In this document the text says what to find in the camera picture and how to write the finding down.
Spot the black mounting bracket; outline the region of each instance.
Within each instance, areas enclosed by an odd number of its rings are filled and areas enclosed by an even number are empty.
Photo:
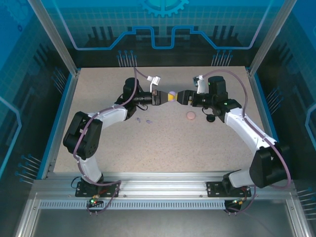
[[[100,182],[100,184],[108,184],[108,183],[111,183],[111,182],[103,182],[103,181]],[[81,181],[77,183],[75,196],[78,198],[91,198],[92,196],[99,194],[102,191],[100,195],[101,198],[111,198],[117,187],[118,187],[118,184],[113,184],[110,186],[97,186],[94,184],[90,184],[81,179]],[[115,194],[114,197],[117,198],[118,196],[119,196],[119,190]]]
[[[227,194],[222,182],[206,182],[207,196],[209,198],[247,198],[251,197],[251,190],[249,187],[240,187],[230,191]]]

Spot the small purple object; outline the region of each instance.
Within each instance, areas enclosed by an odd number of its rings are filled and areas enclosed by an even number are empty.
[[[170,100],[170,102],[173,102],[173,101],[176,101],[176,95],[177,95],[177,93],[176,92],[174,92],[174,91],[171,91],[171,92],[169,92],[169,94],[171,94],[171,95],[173,95],[174,96],[174,99],[173,100]]]

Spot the gear logo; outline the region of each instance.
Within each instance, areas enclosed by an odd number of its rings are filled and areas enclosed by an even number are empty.
[[[1,0],[1,4],[6,6],[7,11],[17,23],[26,20],[29,14],[27,0]]]
[[[155,17],[178,14],[178,10],[183,10],[184,4],[188,3],[188,0],[140,0],[143,9],[147,10],[148,14],[153,13]]]

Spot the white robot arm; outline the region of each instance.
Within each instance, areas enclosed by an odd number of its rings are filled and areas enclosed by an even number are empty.
[[[157,85],[159,77],[152,78],[152,81],[154,81],[154,84]],[[135,78],[128,78],[125,81],[123,94],[117,99],[115,105],[123,104],[131,97],[134,85]],[[82,179],[87,183],[91,183],[90,181],[94,183],[101,183],[103,180],[102,172],[98,167],[95,156],[95,152],[99,145],[101,131],[103,129],[116,122],[129,119],[135,113],[138,105],[161,105],[172,99],[174,99],[173,95],[163,91],[154,90],[144,92],[137,80],[136,92],[129,103],[118,108],[113,106],[113,109],[98,114],[98,116],[96,116],[90,123],[82,141],[79,144],[76,154],[80,167],[85,174]],[[67,147],[70,153],[74,153],[84,127],[95,115],[96,113],[86,114],[83,112],[77,112],[75,114],[63,140],[64,146]]]
[[[91,118],[96,113],[89,113],[88,116]],[[113,109],[111,111],[107,111],[103,114],[98,115],[95,119],[102,122],[102,129],[101,131],[111,126],[114,123],[122,122],[126,119],[127,116],[127,109],[124,107]],[[82,167],[83,172],[85,175],[93,182],[97,183],[100,178],[102,177],[102,172],[99,169],[99,166],[97,164],[96,156],[95,154],[91,156],[90,158],[82,159],[79,158],[79,163]]]
[[[193,78],[199,88],[200,77]],[[286,178],[286,172],[280,160],[269,143],[274,145],[284,157],[288,147],[280,146],[277,141],[262,131],[247,115],[243,117],[241,105],[228,98],[226,83],[223,77],[215,76],[208,79],[208,93],[198,93],[193,90],[178,92],[177,101],[182,105],[193,107],[211,108],[213,114],[207,115],[207,121],[215,121],[218,117],[222,122],[231,127],[251,150],[254,159],[251,167],[224,175],[223,186],[227,193],[235,188],[256,185],[263,188]]]

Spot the speckled tabletop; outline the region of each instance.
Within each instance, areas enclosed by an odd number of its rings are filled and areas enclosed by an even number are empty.
[[[249,96],[246,113],[263,129],[244,67],[139,68],[146,75],[160,76],[156,89],[165,92],[196,90],[192,77],[216,69],[229,70],[242,79]],[[64,133],[76,112],[96,112],[113,105],[122,94],[125,80],[133,75],[132,68],[83,68]],[[245,96],[239,82],[227,73],[215,75],[224,77],[229,98],[243,105]],[[142,88],[149,91],[150,83],[138,78]],[[186,118],[188,111],[195,112],[194,120]],[[96,156],[100,169],[107,172],[227,171],[249,167],[253,159],[230,127],[218,118],[209,123],[201,108],[177,102],[149,106],[147,111],[138,109],[129,120],[104,129]],[[74,158],[62,144],[54,172],[78,172]]]

